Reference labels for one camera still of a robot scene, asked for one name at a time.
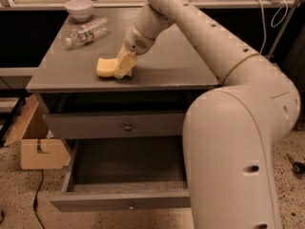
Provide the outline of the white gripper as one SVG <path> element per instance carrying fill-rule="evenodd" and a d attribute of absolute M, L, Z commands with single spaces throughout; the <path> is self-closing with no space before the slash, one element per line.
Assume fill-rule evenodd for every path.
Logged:
<path fill-rule="evenodd" d="M 118 63 L 114 71 L 114 77 L 121 79 L 124 76 L 131 76 L 132 68 L 137 63 L 137 56 L 134 53 L 137 55 L 147 53 L 153 46 L 154 41 L 154 38 L 148 37 L 135 24 L 131 24 L 126 31 L 124 42 L 117 54 Z"/>

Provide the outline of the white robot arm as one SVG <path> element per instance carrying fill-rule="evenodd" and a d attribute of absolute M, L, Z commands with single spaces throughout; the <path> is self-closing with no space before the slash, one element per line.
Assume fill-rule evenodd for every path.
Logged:
<path fill-rule="evenodd" d="M 175 24 L 220 80 L 186 112 L 183 152 L 195 229 L 282 229 L 272 149 L 295 125 L 294 83 L 190 0 L 147 0 L 132 22 L 115 76 L 131 71 Z"/>

